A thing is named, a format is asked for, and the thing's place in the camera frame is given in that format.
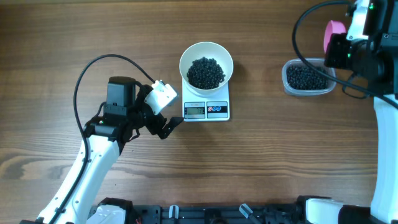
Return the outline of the pink scoop blue handle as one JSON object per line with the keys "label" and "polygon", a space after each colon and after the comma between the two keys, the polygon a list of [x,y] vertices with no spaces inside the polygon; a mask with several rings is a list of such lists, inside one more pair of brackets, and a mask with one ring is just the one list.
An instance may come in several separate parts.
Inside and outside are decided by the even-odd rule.
{"label": "pink scoop blue handle", "polygon": [[330,43],[331,40],[331,36],[333,34],[344,34],[344,33],[346,33],[346,27],[342,22],[330,20],[326,25],[324,38],[323,38],[324,53],[326,53],[327,51],[328,44]]}

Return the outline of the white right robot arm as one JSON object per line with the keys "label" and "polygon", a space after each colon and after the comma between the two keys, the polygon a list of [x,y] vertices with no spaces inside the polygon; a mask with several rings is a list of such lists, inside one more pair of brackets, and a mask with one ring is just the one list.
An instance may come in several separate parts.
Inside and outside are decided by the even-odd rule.
{"label": "white right robot arm", "polygon": [[397,223],[397,1],[328,1],[305,11],[294,26],[292,44],[299,59],[312,70],[315,66],[297,46],[297,30],[311,12],[332,5],[347,5],[352,22],[347,33],[332,33],[327,38],[325,65],[350,70],[351,78],[362,77],[368,85],[364,88],[351,80],[317,73],[373,98],[378,128],[376,187],[369,207],[306,198],[303,222]]}

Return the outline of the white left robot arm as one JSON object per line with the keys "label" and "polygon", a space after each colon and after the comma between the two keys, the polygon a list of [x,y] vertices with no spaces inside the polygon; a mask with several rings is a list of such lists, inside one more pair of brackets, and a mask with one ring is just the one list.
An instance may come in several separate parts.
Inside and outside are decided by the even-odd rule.
{"label": "white left robot arm", "polygon": [[161,111],[177,97],[163,81],[142,85],[129,77],[111,77],[107,99],[84,127],[79,154],[61,187],[40,212],[36,223],[139,223],[140,216],[129,200],[106,198],[93,202],[112,165],[126,143],[147,128],[152,135],[167,138],[182,121],[166,119]]}

